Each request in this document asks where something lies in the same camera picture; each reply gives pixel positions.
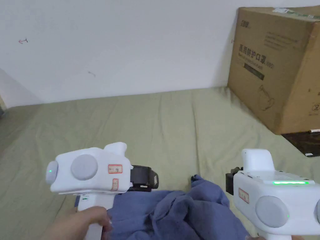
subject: blue cloth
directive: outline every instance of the blue cloth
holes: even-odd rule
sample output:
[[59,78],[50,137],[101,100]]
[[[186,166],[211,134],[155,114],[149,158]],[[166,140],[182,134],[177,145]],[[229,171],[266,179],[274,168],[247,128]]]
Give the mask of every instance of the blue cloth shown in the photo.
[[244,240],[248,232],[230,211],[222,189],[198,175],[192,189],[116,195],[111,239]]

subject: gray circular button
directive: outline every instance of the gray circular button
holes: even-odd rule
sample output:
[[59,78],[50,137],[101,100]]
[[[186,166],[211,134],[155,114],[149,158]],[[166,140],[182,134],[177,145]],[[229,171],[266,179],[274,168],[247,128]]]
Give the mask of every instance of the gray circular button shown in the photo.
[[318,222],[320,223],[320,200],[318,201],[316,208],[317,208]]
[[71,165],[72,175],[79,180],[88,180],[96,175],[98,163],[94,156],[83,154],[76,157]]
[[58,162],[57,161],[49,162],[47,166],[47,172],[45,175],[45,181],[48,184],[53,184],[54,181],[56,180],[57,172],[58,172]]
[[289,211],[283,201],[273,196],[259,198],[256,214],[261,222],[271,228],[282,227],[289,218]]

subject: red-bordered label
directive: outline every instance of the red-bordered label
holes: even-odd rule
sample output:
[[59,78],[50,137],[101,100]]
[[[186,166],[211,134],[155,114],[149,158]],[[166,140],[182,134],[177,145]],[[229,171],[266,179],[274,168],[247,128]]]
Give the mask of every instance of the red-bordered label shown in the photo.
[[122,165],[109,164],[108,173],[122,173]]
[[111,191],[118,191],[118,188],[119,188],[119,179],[114,178],[114,179],[112,180],[112,188],[111,188]]
[[244,200],[246,203],[249,203],[249,194],[239,188],[239,197]]

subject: white label sticker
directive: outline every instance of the white label sticker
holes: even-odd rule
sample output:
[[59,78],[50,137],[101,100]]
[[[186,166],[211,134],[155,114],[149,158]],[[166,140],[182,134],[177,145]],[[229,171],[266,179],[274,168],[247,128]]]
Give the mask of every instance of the white label sticker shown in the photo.
[[282,8],[282,7],[278,7],[278,8],[275,8],[273,10],[273,12],[278,12],[278,13],[287,13],[289,11],[289,9],[287,8]]
[[111,189],[111,191],[118,191],[118,188],[119,188],[119,179],[114,178],[112,180],[112,189]]
[[246,203],[249,203],[249,194],[239,188],[239,197],[244,200]]
[[108,165],[108,173],[122,173],[122,165]]

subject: green led strip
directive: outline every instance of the green led strip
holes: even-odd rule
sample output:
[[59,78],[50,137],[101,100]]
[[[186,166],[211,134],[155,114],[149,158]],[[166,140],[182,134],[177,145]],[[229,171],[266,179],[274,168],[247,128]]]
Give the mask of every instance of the green led strip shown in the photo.
[[309,182],[303,182],[303,181],[274,181],[272,182],[275,185],[284,185],[284,184],[309,184]]

